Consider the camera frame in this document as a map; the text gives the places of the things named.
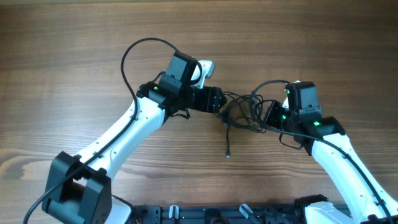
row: white plastic part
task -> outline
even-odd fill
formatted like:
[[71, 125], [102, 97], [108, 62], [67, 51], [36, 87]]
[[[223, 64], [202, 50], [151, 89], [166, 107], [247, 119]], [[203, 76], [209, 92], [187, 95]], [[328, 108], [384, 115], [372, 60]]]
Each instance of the white plastic part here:
[[112, 209], [105, 224], [126, 223], [131, 214], [130, 206], [119, 199], [112, 197]]
[[251, 214], [253, 214], [253, 210], [251, 210], [251, 208], [249, 207], [249, 205], [247, 205], [247, 204], [241, 204], [241, 206], [239, 206], [239, 211], [242, 213], [242, 215], [245, 217], [245, 218], [249, 218], [249, 216], [251, 215]]
[[[355, 163], [357, 163], [365, 173], [380, 197], [386, 202], [386, 207], [390, 214], [392, 216], [397, 215], [398, 203], [386, 193], [361, 162], [348, 136], [337, 133], [324, 136], [323, 138], [340, 147], [345, 153], [352, 157]], [[375, 214], [378, 218], [386, 217], [381, 206], [376, 205], [377, 200], [364, 179], [350, 161], [343, 158], [341, 153], [322, 142], [315, 141], [312, 147], [312, 156], [326, 170], [333, 183], [336, 185], [344, 201], [347, 203], [353, 216], [354, 223], [368, 221], [368, 215], [372, 214]]]
[[[215, 66], [214, 66], [214, 63], [209, 60], [200, 60], [199, 63], [201, 65], [201, 69], [202, 69], [202, 76], [201, 76], [199, 82], [197, 84], [195, 84], [194, 86], [201, 89], [201, 88], [203, 88], [203, 86], [205, 84], [205, 79], [210, 78], [211, 75], [213, 74]], [[199, 66], [197, 66], [195, 68], [195, 71], [193, 71], [191, 80], [196, 80], [199, 77], [200, 77], [200, 69], [199, 69]]]
[[[88, 147], [80, 150], [81, 162], [86, 162], [117, 135], [129, 122], [134, 112], [134, 103], [129, 110], [114, 123], [101, 137]], [[152, 132], [159, 129], [164, 122], [164, 110], [148, 98], [138, 98], [138, 112], [136, 120], [120, 136], [100, 158], [94, 160], [89, 166], [94, 170], [106, 169], [106, 175], [112, 180], [124, 161], [136, 150], [137, 146]]]
[[305, 207], [307, 224], [352, 224], [354, 220], [337, 210], [330, 202], [317, 202]]
[[[175, 216], [173, 217], [173, 208], [175, 208]], [[180, 216], [180, 207], [178, 205], [172, 205], [169, 209], [169, 218], [178, 219]]]

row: black cable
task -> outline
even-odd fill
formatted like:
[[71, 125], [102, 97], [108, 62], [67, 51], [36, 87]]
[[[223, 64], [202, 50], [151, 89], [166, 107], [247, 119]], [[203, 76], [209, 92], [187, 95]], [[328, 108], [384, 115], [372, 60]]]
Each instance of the black cable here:
[[365, 183], [368, 185], [368, 187], [370, 188], [371, 192], [373, 193], [373, 195], [376, 197], [378, 204], [381, 206], [381, 208], [383, 209], [384, 213], [386, 214], [387, 219], [389, 220], [389, 222], [391, 224], [394, 224], [394, 221], [392, 220], [391, 214], [388, 211], [386, 205], [385, 205], [385, 201], [380, 198], [379, 194], [377, 193], [377, 190], [373, 187], [372, 183], [370, 182], [370, 180], [368, 179], [368, 177], [366, 176], [366, 174], [361, 170], [361, 168], [359, 167], [359, 165], [357, 165], [357, 163], [353, 160], [353, 158], [351, 158], [351, 156], [349, 156], [349, 154], [347, 154], [344, 150], [340, 149], [339, 147], [337, 147], [336, 145], [334, 145], [333, 143], [326, 141], [324, 139], [320, 139], [320, 138], [316, 138], [313, 136], [309, 136], [306, 134], [299, 134], [299, 133], [292, 133], [290, 131], [284, 131], [281, 129], [277, 129], [277, 128], [273, 128], [271, 126], [268, 126], [265, 124], [265, 121], [262, 121], [260, 119], [256, 119], [256, 110], [252, 107], [253, 106], [253, 98], [255, 98], [257, 96], [257, 92], [260, 88], [262, 88], [265, 85], [271, 84], [271, 83], [286, 83], [288, 84], [288, 81], [285, 80], [273, 80], [273, 81], [268, 81], [265, 83], [262, 83], [261, 85], [259, 85], [251, 94], [250, 99], [249, 99], [249, 110], [250, 110], [250, 114], [252, 116], [252, 118], [255, 119], [255, 121], [257, 122], [257, 124], [266, 129], [266, 130], [270, 130], [270, 131], [274, 131], [277, 133], [281, 133], [281, 134], [288, 134], [290, 136], [299, 136], [299, 137], [303, 137], [303, 138], [308, 138], [308, 139], [312, 139], [315, 141], [319, 141], [322, 142], [330, 147], [332, 147], [333, 149], [336, 149], [338, 152], [340, 152], [343, 157], [347, 160], [350, 161], [350, 163], [355, 167], [355, 169], [359, 172], [359, 174], [361, 175], [361, 177], [364, 179]]
[[171, 48], [173, 48], [175, 51], [179, 52], [179, 50], [172, 45], [171, 43], [167, 42], [166, 40], [162, 40], [159, 38], [155, 38], [155, 37], [148, 37], [148, 38], [144, 38], [141, 40], [136, 41], [135, 43], [133, 43], [132, 45], [130, 45], [130, 47], [126, 50], [126, 52], [124, 53], [122, 60], [121, 60], [121, 64], [120, 64], [120, 71], [122, 73], [122, 77], [124, 80], [124, 83], [126, 84], [127, 88], [129, 89], [132, 99], [134, 101], [134, 112], [129, 120], [129, 122], [125, 125], [125, 127], [123, 127], [123, 129], [117, 134], [115, 135], [115, 137], [112, 138], [112, 140], [110, 140], [110, 142], [108, 142], [104, 147], [102, 147], [94, 156], [92, 156], [91, 158], [89, 158], [85, 163], [83, 163], [82, 166], [80, 166], [79, 168], [75, 169], [74, 171], [72, 171], [69, 175], [67, 175], [62, 181], [60, 181], [58, 184], [54, 185], [52, 188], [50, 188], [48, 191], [46, 191], [39, 199], [37, 199], [37, 201], [31, 206], [31, 208], [27, 211], [24, 221], [24, 224], [27, 224], [29, 217], [32, 215], [33, 211], [40, 205], [40, 203], [42, 203], [52, 192], [54, 192], [57, 188], [59, 188], [60, 186], [62, 186], [66, 181], [72, 179], [76, 174], [78, 174], [80, 171], [82, 171], [86, 166], [88, 166], [88, 164], [90, 164], [91, 162], [93, 162], [95, 159], [97, 159], [102, 153], [104, 153], [105, 150], [107, 150], [108, 147], [110, 147], [110, 145], [112, 145], [126, 130], [127, 128], [130, 127], [130, 125], [132, 124], [132, 122], [136, 119], [137, 116], [137, 111], [138, 111], [138, 102], [137, 102], [137, 97], [134, 94], [134, 91], [132, 90], [129, 82], [127, 81], [126, 78], [126, 74], [124, 73], [124, 61], [126, 59], [127, 54], [130, 52], [130, 50], [137, 44], [144, 42], [144, 41], [148, 41], [148, 40], [155, 40], [155, 41], [160, 41], [163, 42], [165, 44], [167, 44], [168, 46], [170, 46]]
[[282, 142], [282, 137], [283, 137], [283, 135], [284, 135], [283, 133], [281, 133], [281, 134], [279, 135], [279, 142], [280, 142], [283, 146], [287, 146], [287, 147], [289, 147], [289, 148], [297, 149], [297, 150], [300, 150], [300, 149], [303, 148], [303, 144], [300, 144], [299, 147], [294, 147], [294, 146], [290, 146], [290, 145], [288, 145], [288, 144], [286, 144], [286, 143], [283, 143], [283, 142]]
[[[247, 116], [243, 110], [242, 104], [243, 103], [248, 103], [249, 102], [249, 97], [250, 95], [238, 95], [236, 93], [230, 92], [230, 91], [224, 91], [223, 94], [227, 97], [230, 97], [232, 100], [228, 103], [227, 107], [225, 110], [222, 112], [219, 112], [219, 117], [223, 120], [223, 122], [227, 125], [227, 130], [226, 130], [226, 143], [227, 143], [227, 148], [226, 148], [226, 153], [225, 156], [227, 159], [231, 157], [231, 151], [229, 147], [229, 132], [231, 130], [231, 127], [234, 128], [243, 128], [247, 129], [250, 131], [254, 131], [256, 133], [265, 133], [266, 130], [262, 129], [256, 124], [253, 124], [252, 119]], [[258, 102], [263, 102], [264, 100], [261, 95], [256, 96], [256, 100]], [[230, 119], [229, 114], [230, 112], [235, 108], [238, 107], [242, 116], [236, 118], [236, 119]], [[262, 112], [262, 104], [258, 105], [257, 109]], [[247, 124], [241, 124], [238, 123], [237, 121], [243, 119]]]
[[190, 119], [191, 115], [189, 114], [188, 108], [186, 108], [184, 111], [185, 111], [185, 114], [172, 114], [172, 115], [170, 115], [170, 117], [180, 116], [180, 117], [183, 117], [185, 119]]
[[157, 74], [157, 76], [152, 80], [152, 82], [156, 82], [156, 80], [161, 76], [161, 75], [164, 75], [164, 74], [166, 74], [166, 72], [165, 71], [163, 71], [163, 72], [160, 72], [159, 74]]

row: wooden table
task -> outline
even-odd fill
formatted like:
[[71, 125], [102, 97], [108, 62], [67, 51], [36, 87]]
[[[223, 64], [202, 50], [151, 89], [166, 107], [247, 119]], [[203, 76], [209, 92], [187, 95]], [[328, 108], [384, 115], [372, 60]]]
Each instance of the wooden table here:
[[[385, 190], [398, 198], [397, 4], [379, 1], [213, 1], [0, 6], [0, 222], [20, 223], [52, 159], [105, 132], [132, 99], [126, 48], [160, 37], [212, 60], [209, 86], [250, 93], [273, 79], [310, 80]], [[133, 89], [167, 68], [172, 51], [137, 46]], [[283, 100], [283, 86], [261, 91]], [[231, 130], [213, 114], [170, 118], [126, 161], [113, 193], [133, 205], [239, 205], [342, 198], [305, 151], [276, 133]], [[31, 223], [55, 220], [36, 211]]]

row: black bracket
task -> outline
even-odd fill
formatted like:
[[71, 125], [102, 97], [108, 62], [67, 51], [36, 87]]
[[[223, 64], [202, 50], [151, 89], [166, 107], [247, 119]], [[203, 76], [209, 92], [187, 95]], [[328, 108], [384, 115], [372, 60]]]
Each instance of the black bracket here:
[[[179, 207], [178, 215], [170, 218], [171, 207], [137, 206], [128, 224], [253, 224], [239, 207]], [[335, 205], [336, 209], [349, 216], [346, 205]], [[295, 219], [294, 204], [267, 204], [250, 207], [252, 216], [262, 224], [301, 224]]]
[[[78, 156], [61, 152], [51, 163], [45, 191], [83, 164]], [[42, 203], [42, 210], [63, 223], [104, 223], [112, 209], [111, 179], [106, 170], [85, 167], [73, 178], [87, 179], [86, 186], [66, 181]]]
[[[398, 215], [391, 216], [394, 223], [398, 222]], [[378, 218], [375, 214], [368, 216], [369, 221], [361, 222], [361, 224], [390, 224], [387, 217]]]
[[323, 195], [311, 195], [302, 198], [298, 198], [294, 200], [294, 210], [295, 210], [295, 217], [297, 223], [307, 224], [305, 219], [305, 207], [309, 206], [312, 203], [317, 202], [328, 202], [329, 199]]

